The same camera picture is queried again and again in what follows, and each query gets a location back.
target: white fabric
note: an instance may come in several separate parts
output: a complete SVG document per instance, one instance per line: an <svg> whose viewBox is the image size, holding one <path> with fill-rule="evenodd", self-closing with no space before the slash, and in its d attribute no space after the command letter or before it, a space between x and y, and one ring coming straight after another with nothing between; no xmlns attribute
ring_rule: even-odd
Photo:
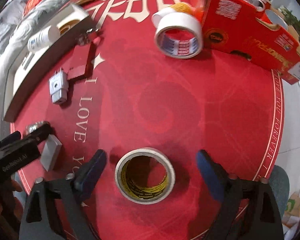
<svg viewBox="0 0 300 240"><path fill-rule="evenodd" d="M0 57L0 128L2 123L2 109L4 100L5 83L7 73L11 64L18 57L19 53L26 46L28 39L38 31L38 27L44 23L38 22L42 14L55 11L67 0L42 0L15 29L13 36L9 40L4 53Z"/></svg>
<svg viewBox="0 0 300 240"><path fill-rule="evenodd" d="M0 56L7 47L18 23L22 20L25 6L25 3L11 0L0 13Z"/></svg>

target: box label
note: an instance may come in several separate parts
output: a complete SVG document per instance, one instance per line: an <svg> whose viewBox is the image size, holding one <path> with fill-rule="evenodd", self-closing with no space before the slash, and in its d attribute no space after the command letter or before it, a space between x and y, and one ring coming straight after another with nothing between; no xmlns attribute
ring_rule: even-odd
<svg viewBox="0 0 300 240"><path fill-rule="evenodd" d="M291 69L289 69L288 73L300 80L300 62L298 62Z"/></svg>
<svg viewBox="0 0 300 240"><path fill-rule="evenodd" d="M235 20L240 12L241 5L230 0L220 0L216 14Z"/></svg>
<svg viewBox="0 0 300 240"><path fill-rule="evenodd" d="M279 35L275 41L275 43L279 44L281 47L285 49L285 51L289 51L292 49L292 46L294 45L292 40L289 39L289 37L285 34Z"/></svg>

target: white eraser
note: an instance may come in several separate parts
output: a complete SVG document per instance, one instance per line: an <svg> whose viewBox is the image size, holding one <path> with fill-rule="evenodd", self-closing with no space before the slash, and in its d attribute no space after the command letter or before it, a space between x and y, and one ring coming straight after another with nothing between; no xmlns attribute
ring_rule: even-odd
<svg viewBox="0 0 300 240"><path fill-rule="evenodd" d="M50 134L46 139L40 162L46 171L51 171L58 158L62 143L56 136Z"/></svg>

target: floor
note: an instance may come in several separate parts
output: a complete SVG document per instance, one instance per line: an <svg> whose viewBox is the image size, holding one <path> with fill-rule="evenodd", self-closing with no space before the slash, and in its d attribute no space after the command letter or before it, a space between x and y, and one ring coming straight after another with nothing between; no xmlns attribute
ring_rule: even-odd
<svg viewBox="0 0 300 240"><path fill-rule="evenodd" d="M290 195L300 193L300 83L283 81L284 125L276 165L282 167L290 181Z"/></svg>

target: red tablecloth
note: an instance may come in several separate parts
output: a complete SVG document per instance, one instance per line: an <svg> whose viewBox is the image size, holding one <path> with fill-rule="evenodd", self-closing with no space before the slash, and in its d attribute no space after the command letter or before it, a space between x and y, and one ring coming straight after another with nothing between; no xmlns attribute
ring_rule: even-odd
<svg viewBox="0 0 300 240"><path fill-rule="evenodd" d="M279 150L283 94L277 73L219 51L204 50L187 60L164 56L153 42L151 15L174 1L87 5L96 22L104 20L93 75L70 87L67 103L52 104L48 79L60 67L69 69L70 51L38 84L11 126L23 131L46 120L63 143L52 172L45 172L39 160L19 171L28 193L35 178L61 178L98 148L106 150L109 161L83 207L103 240L196 238L220 207L199 174L196 152L206 149L228 172L258 179L270 175ZM115 185L117 161L140 147L162 151L176 171L172 193L157 204L133 203Z"/></svg>

